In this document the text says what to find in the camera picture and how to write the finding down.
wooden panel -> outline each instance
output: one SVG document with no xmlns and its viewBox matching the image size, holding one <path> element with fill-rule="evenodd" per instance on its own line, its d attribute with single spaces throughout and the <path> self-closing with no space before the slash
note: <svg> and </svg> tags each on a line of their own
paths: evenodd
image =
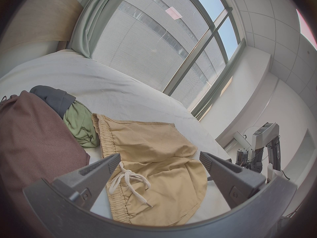
<svg viewBox="0 0 317 238">
<path fill-rule="evenodd" d="M 3 35 L 0 53 L 28 42 L 69 41 L 82 9 L 77 0 L 26 0 Z"/>
</svg>

white bed sheet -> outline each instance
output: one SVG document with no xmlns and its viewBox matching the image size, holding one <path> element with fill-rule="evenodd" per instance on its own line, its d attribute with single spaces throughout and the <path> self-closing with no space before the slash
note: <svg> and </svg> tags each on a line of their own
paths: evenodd
<svg viewBox="0 0 317 238">
<path fill-rule="evenodd" d="M 84 103 L 92 112 L 116 120 L 161 121 L 174 123 L 177 130 L 200 151 L 222 159 L 229 155 L 203 126 L 173 98 L 97 61 L 71 51 L 61 50 L 21 64 L 0 79 L 0 97 L 29 91 L 36 85 L 65 90 Z M 101 158 L 101 150 L 89 149 L 90 163 Z M 213 181 L 208 182 L 206 196 L 194 216 L 187 222 L 206 220 L 230 208 Z M 92 208 L 111 218 L 105 190 Z"/>
</svg>

clothing pile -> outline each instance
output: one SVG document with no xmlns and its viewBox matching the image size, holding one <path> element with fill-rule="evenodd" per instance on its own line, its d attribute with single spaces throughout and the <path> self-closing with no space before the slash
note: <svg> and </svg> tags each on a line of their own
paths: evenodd
<svg viewBox="0 0 317 238">
<path fill-rule="evenodd" d="M 102 157 L 121 155 L 106 184 L 114 220 L 182 225 L 200 207 L 206 171 L 191 158 L 197 147 L 173 123 L 112 120 L 63 90 L 41 85 L 0 103 L 0 174 L 23 216 L 33 216 L 33 226 L 39 221 L 22 189 L 87 165 L 84 149 L 93 147 L 101 148 Z"/>
</svg>

green cloth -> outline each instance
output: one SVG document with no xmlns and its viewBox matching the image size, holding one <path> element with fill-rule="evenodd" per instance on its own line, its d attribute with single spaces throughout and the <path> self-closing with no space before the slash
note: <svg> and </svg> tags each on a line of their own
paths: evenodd
<svg viewBox="0 0 317 238">
<path fill-rule="evenodd" d="M 75 100 L 66 110 L 63 121 L 82 147 L 90 148 L 100 144 L 91 112 L 84 104 Z"/>
</svg>

dark gray garment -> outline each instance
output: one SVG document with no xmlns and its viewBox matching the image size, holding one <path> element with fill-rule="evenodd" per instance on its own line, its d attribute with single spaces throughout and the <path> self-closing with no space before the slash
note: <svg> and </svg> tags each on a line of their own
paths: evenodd
<svg viewBox="0 0 317 238">
<path fill-rule="evenodd" d="M 52 109 L 58 113 L 63 119 L 66 110 L 74 102 L 76 97 L 66 93 L 61 89 L 55 89 L 50 86 L 37 85 L 30 90 L 30 93 L 34 93 L 46 102 Z"/>
</svg>

